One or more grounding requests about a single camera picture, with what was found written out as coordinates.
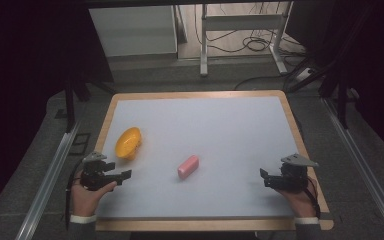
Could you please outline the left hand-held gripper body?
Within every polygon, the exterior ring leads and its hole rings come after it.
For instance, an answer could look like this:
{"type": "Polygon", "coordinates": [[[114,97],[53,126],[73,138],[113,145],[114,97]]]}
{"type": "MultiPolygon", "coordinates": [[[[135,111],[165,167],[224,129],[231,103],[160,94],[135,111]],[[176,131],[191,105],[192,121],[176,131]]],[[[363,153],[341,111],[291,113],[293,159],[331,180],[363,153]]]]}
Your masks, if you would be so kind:
{"type": "Polygon", "coordinates": [[[93,151],[83,160],[83,171],[81,173],[80,184],[89,191],[96,191],[111,183],[105,175],[106,156],[102,153],[93,151]]]}

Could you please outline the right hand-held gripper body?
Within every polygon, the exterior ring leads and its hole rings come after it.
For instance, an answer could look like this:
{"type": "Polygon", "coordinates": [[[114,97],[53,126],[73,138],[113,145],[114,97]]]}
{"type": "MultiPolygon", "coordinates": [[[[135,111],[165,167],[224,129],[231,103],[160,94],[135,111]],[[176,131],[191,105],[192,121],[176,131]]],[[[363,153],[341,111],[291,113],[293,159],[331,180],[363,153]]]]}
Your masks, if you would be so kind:
{"type": "Polygon", "coordinates": [[[271,176],[269,186],[275,190],[299,193],[308,187],[308,168],[319,164],[308,158],[293,154],[281,159],[280,176],[271,176]]]}

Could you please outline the person's left hand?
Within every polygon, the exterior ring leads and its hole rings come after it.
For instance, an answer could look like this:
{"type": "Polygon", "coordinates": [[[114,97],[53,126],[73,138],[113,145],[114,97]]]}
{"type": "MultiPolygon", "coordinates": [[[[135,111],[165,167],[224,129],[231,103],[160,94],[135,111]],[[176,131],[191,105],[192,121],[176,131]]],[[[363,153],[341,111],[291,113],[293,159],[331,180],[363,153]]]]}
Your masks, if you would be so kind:
{"type": "Polygon", "coordinates": [[[72,213],[79,217],[93,216],[101,198],[106,193],[112,192],[116,186],[117,183],[113,181],[96,191],[89,191],[80,184],[79,180],[76,180],[71,187],[73,202],[72,213]]]}

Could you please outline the person's right hand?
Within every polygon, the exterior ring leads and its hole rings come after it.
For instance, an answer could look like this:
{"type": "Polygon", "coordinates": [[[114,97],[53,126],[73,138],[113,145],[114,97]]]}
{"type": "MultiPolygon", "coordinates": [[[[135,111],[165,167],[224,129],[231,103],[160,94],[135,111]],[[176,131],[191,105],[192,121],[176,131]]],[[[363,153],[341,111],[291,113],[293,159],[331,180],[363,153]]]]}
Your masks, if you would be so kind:
{"type": "Polygon", "coordinates": [[[317,181],[308,178],[308,186],[306,191],[300,193],[290,193],[278,190],[289,203],[294,216],[296,218],[311,218],[317,215],[313,201],[317,199],[317,181]]]}

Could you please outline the orange round fruit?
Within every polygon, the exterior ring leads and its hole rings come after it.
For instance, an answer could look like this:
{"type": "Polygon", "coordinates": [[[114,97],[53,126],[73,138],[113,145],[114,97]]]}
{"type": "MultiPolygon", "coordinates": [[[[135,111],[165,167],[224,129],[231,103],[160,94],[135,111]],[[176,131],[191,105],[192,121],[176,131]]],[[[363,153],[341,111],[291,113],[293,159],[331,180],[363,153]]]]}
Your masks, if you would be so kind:
{"type": "Polygon", "coordinates": [[[138,127],[132,127],[123,132],[115,145],[115,154],[118,158],[134,160],[138,148],[142,143],[142,135],[138,127]]]}

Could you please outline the black floor plate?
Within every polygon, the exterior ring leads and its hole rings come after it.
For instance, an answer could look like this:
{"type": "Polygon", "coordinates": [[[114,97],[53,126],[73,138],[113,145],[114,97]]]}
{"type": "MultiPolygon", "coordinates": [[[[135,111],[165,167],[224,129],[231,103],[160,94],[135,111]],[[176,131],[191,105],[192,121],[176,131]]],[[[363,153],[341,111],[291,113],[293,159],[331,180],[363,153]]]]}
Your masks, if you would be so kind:
{"type": "Polygon", "coordinates": [[[83,156],[88,148],[90,137],[90,133],[78,133],[72,142],[69,154],[71,156],[83,156]]]}

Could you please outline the pink soap bar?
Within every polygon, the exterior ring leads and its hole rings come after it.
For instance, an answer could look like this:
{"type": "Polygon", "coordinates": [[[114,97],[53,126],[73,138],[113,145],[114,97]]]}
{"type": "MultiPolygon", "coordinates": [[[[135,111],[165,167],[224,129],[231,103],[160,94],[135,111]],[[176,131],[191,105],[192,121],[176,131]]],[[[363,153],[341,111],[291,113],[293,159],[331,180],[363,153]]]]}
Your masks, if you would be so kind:
{"type": "Polygon", "coordinates": [[[199,158],[196,155],[192,155],[177,168],[178,177],[181,180],[184,180],[190,174],[192,174],[198,167],[199,158]]]}

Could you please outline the black metal stand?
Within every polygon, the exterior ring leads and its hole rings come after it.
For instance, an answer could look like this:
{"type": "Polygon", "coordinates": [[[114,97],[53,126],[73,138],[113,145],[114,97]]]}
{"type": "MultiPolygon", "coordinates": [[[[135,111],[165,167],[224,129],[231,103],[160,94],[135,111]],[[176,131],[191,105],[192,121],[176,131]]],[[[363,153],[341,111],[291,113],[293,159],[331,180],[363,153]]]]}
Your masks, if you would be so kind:
{"type": "Polygon", "coordinates": [[[65,81],[64,88],[67,111],[67,133],[70,133],[74,129],[76,123],[74,97],[77,97],[80,102],[87,102],[91,98],[91,92],[87,87],[87,83],[90,83],[111,95],[117,94],[115,89],[107,86],[101,81],[86,76],[69,76],[65,81]]]}
{"type": "Polygon", "coordinates": [[[335,89],[337,92],[337,119],[340,124],[347,129],[346,122],[346,104],[347,104],[347,81],[345,77],[345,54],[338,53],[333,60],[322,67],[316,73],[311,74],[301,82],[286,88],[287,93],[293,93],[303,88],[304,86],[314,82],[315,80],[324,77],[324,80],[319,87],[319,95],[322,98],[329,98],[335,89]]]}

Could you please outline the white power strip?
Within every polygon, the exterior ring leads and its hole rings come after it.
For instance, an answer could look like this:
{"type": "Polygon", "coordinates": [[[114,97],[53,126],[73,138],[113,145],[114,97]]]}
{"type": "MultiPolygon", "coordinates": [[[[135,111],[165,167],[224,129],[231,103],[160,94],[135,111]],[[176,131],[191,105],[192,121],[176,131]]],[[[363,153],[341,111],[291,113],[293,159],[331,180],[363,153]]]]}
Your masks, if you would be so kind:
{"type": "Polygon", "coordinates": [[[311,76],[313,73],[315,72],[315,70],[313,68],[305,68],[304,70],[302,70],[296,77],[295,77],[295,80],[297,82],[301,82],[303,80],[305,80],[306,78],[308,78],[309,76],[311,76]]]}

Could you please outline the dark curtain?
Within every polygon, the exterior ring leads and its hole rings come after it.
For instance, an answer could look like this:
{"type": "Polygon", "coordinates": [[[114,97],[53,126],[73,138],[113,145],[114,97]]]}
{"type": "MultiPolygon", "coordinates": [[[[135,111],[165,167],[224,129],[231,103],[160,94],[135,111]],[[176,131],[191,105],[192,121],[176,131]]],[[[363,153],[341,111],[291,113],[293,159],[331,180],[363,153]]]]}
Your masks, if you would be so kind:
{"type": "Polygon", "coordinates": [[[87,0],[0,0],[0,193],[45,116],[48,99],[112,74],[87,0]]]}
{"type": "Polygon", "coordinates": [[[329,68],[321,96],[355,90],[356,108],[384,141],[384,0],[298,0],[286,33],[329,68]]]}

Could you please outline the white cabinet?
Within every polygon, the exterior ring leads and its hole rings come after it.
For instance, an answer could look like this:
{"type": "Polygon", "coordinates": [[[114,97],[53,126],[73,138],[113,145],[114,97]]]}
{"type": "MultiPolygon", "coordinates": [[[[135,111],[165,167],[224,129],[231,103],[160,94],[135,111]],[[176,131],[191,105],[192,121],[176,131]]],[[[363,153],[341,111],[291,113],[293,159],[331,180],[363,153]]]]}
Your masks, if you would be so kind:
{"type": "Polygon", "coordinates": [[[106,57],[177,52],[172,6],[95,8],[89,14],[106,57]]]}

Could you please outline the aluminium floor rail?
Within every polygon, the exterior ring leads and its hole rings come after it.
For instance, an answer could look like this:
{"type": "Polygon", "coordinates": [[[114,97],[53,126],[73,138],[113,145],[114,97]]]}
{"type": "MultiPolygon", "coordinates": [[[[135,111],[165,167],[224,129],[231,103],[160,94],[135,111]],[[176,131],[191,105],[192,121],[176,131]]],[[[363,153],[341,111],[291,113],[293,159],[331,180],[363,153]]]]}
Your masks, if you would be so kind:
{"type": "Polygon", "coordinates": [[[32,239],[64,165],[65,159],[68,156],[69,149],[71,148],[77,134],[79,125],[79,122],[75,123],[72,129],[63,135],[62,140],[49,164],[43,181],[40,184],[24,221],[15,237],[15,240],[32,239]]]}
{"type": "Polygon", "coordinates": [[[338,113],[334,104],[327,99],[321,99],[321,102],[326,107],[329,117],[336,131],[338,132],[338,135],[340,136],[347,151],[349,152],[354,165],[360,173],[367,189],[369,190],[373,200],[381,212],[382,217],[384,218],[384,189],[375,177],[373,171],[366,161],[366,158],[363,156],[350,131],[343,126],[337,117],[338,113]]]}

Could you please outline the white metal desk frame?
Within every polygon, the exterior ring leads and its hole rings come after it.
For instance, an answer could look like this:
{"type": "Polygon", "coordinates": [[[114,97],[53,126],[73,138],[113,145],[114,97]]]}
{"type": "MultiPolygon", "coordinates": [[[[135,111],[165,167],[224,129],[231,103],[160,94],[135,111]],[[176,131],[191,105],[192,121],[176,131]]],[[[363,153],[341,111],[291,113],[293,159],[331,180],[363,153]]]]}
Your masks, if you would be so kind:
{"type": "Polygon", "coordinates": [[[274,30],[274,42],[269,45],[269,50],[279,73],[286,74],[287,68],[280,56],[279,46],[291,6],[292,2],[288,2],[283,11],[278,14],[210,16],[207,14],[207,5],[203,4],[201,11],[200,75],[208,75],[207,33],[229,30],[274,30]]]}

